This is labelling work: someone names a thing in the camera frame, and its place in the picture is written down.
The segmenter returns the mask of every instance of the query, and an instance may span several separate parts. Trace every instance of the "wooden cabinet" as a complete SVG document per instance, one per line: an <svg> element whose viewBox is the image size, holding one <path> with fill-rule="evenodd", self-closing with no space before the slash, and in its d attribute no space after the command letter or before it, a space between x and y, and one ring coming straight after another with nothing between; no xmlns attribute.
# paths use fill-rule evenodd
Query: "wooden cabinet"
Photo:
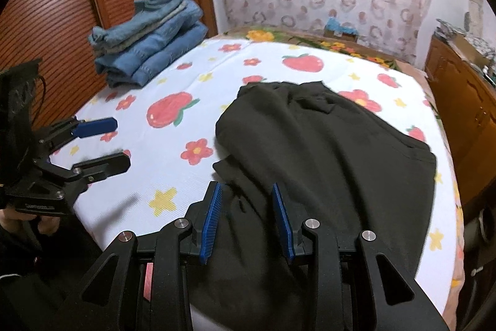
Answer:
<svg viewBox="0 0 496 331"><path fill-rule="evenodd" d="M453 156L462 204L496 178L496 91L433 37L426 73Z"/></svg>

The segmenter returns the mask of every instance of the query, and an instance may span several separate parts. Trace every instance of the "white bedsheet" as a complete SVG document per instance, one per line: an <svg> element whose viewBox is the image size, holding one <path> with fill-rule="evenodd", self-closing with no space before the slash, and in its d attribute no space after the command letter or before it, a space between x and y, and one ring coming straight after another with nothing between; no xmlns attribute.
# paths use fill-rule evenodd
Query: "white bedsheet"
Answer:
<svg viewBox="0 0 496 331"><path fill-rule="evenodd" d="M105 248L124 230L158 231L203 199L214 178L212 164L225 157L215 144L215 123L240 86L259 80L323 81L431 146L437 157L436 194L416 279L442 313L455 260L456 206L448 155L423 91L400 72L313 48L207 40L144 89L105 89L88 102L78 119L113 116L117 132L75 140L51 160L68 168L116 150L130 154L127 173L92 185L74 206L99 246Z"/></svg>

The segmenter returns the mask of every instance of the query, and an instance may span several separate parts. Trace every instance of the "ridged blue pad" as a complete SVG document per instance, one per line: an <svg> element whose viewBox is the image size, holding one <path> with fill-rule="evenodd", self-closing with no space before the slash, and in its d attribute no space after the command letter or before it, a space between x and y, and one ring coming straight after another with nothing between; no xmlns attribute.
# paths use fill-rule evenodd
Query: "ridged blue pad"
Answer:
<svg viewBox="0 0 496 331"><path fill-rule="evenodd" d="M217 183L210 206L208 207L207 217L201 232L200 263L205 265L208 258L212 255L214 248L215 232L219 223L220 210L222 205L222 187Z"/></svg>
<svg viewBox="0 0 496 331"><path fill-rule="evenodd" d="M276 218L277 230L279 232L279 242L281 243L282 252L284 257L292 262L295 258L295 251L293 249L293 234L291 225L289 224L288 214L284 202L281 198L281 192L277 184L274 184L272 189L272 205L274 207L274 215Z"/></svg>
<svg viewBox="0 0 496 331"><path fill-rule="evenodd" d="M114 132L116 129L117 120L115 118L97 119L95 121L88 121L76 126L73 130L73 136L76 138L88 138L89 136Z"/></svg>

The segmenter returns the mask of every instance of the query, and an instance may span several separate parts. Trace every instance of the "human hand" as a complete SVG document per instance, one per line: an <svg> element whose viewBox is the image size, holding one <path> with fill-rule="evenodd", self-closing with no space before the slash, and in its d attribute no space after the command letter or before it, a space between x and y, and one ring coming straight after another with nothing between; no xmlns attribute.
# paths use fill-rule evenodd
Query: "human hand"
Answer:
<svg viewBox="0 0 496 331"><path fill-rule="evenodd" d="M23 232L22 221L33 220L37 216L27 213L19 213L13 207L8 206L0 210L0 226L11 234L20 236ZM53 216L41 216L38 223L38 231L40 234L51 236L57 231L60 224L60 218Z"/></svg>

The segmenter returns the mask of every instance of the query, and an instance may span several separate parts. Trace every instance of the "stack of folded jeans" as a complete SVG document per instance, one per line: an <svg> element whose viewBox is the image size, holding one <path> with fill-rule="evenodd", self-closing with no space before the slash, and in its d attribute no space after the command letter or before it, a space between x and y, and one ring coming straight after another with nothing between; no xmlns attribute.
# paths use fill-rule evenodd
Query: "stack of folded jeans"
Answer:
<svg viewBox="0 0 496 331"><path fill-rule="evenodd" d="M95 27L88 37L97 73L107 74L110 87L143 87L205 38L202 16L192 0L135 0L131 20L108 30Z"/></svg>

